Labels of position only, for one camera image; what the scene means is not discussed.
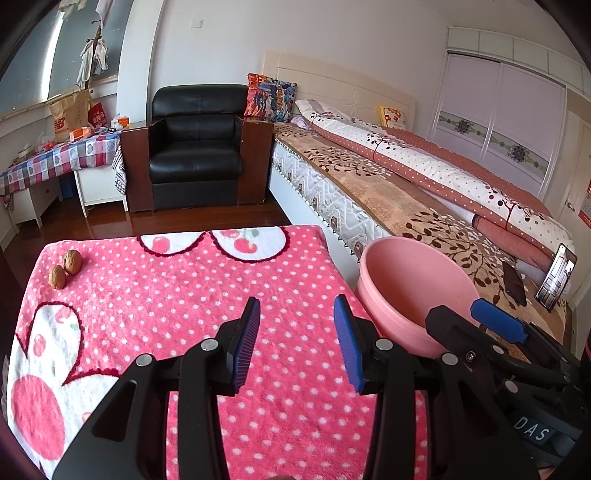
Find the white nightstand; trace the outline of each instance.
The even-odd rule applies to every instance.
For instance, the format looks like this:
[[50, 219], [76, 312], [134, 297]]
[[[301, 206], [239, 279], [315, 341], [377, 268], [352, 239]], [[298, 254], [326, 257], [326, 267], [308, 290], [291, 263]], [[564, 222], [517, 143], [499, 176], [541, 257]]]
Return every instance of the white nightstand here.
[[85, 217], [88, 217], [86, 207], [99, 203], [123, 202], [125, 211], [129, 211], [125, 195], [115, 187], [115, 171], [111, 165], [75, 170], [74, 176]]
[[37, 226], [41, 228], [43, 226], [41, 215], [56, 198], [62, 201], [60, 181], [57, 178], [36, 183], [25, 190], [14, 192], [13, 207], [12, 210], [9, 210], [12, 223], [16, 225], [28, 220], [36, 220]]

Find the pink plastic basin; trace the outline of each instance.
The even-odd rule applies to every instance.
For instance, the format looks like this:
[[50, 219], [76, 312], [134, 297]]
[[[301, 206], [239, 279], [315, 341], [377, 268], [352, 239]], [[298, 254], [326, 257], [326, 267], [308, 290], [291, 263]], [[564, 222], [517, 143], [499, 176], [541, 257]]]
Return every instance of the pink plastic basin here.
[[391, 236], [369, 244], [361, 256], [356, 295], [381, 333], [409, 353], [436, 358], [446, 350], [425, 330], [433, 307], [445, 305], [474, 325], [480, 297], [462, 268], [439, 250]]

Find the yellow pillow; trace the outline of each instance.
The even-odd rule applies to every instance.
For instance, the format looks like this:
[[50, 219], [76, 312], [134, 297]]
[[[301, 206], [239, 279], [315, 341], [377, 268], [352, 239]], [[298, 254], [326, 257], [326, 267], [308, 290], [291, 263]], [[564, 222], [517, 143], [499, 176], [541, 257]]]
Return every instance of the yellow pillow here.
[[380, 105], [378, 107], [379, 119], [382, 122], [382, 127], [398, 128], [406, 130], [406, 123], [404, 121], [404, 113], [395, 108]]

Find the bed headboard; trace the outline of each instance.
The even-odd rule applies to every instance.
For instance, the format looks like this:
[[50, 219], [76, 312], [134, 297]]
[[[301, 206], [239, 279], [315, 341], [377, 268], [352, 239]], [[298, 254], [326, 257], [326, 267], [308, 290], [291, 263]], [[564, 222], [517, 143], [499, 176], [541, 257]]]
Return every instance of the bed headboard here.
[[407, 129], [413, 129], [415, 99], [361, 73], [291, 53], [268, 51], [263, 57], [262, 74], [297, 82], [296, 100], [326, 102], [373, 124], [380, 123], [378, 105], [396, 108], [404, 113]]

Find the paper bag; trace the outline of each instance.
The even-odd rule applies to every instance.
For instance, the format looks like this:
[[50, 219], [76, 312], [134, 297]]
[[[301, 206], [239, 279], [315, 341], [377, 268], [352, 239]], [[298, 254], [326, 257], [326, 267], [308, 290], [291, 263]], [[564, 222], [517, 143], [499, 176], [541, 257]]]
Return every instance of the paper bag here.
[[95, 128], [109, 126], [102, 103], [99, 102], [96, 105], [90, 107], [90, 111], [88, 112], [88, 121]]
[[49, 110], [53, 115], [53, 128], [57, 142], [66, 142], [70, 132], [76, 128], [88, 127], [90, 92], [81, 90], [52, 103]]

